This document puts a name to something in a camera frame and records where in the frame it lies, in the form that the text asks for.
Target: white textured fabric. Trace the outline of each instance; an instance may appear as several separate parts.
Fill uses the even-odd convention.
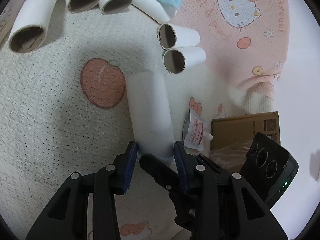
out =
[[[272,100],[229,87],[205,65],[169,74],[157,27],[134,7],[109,16],[98,9],[71,14],[64,0],[58,0],[44,46],[18,55],[7,43],[2,45],[0,214],[19,239],[72,172],[98,171],[133,140],[126,95],[113,109],[103,110],[82,93],[80,73],[89,59],[111,61],[126,76],[146,70],[163,73],[176,140],[181,140],[191,96],[202,103],[202,116],[208,120],[272,109]],[[173,221],[167,191],[139,165],[128,194],[116,198],[116,207],[119,227],[147,221],[149,239],[171,239],[181,230]]]

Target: hello kitty face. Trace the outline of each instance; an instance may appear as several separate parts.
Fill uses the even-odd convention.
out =
[[[256,18],[261,16],[256,7],[257,0],[218,0],[221,14],[233,27],[241,28],[248,26]]]

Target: pink fabric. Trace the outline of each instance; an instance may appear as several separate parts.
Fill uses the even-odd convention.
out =
[[[171,22],[199,32],[208,65],[232,86],[273,97],[287,57],[287,0],[183,0]]]

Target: qr code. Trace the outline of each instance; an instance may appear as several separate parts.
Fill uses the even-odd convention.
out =
[[[263,120],[264,123],[264,131],[276,131],[277,130],[277,122],[276,119]]]
[[[276,133],[266,134],[266,136],[275,142],[277,141],[277,134]]]

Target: cardboard box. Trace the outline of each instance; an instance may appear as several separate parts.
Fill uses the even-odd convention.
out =
[[[242,116],[213,119],[211,150],[222,149],[234,143],[253,140],[261,132],[280,144],[278,112],[246,114]]]

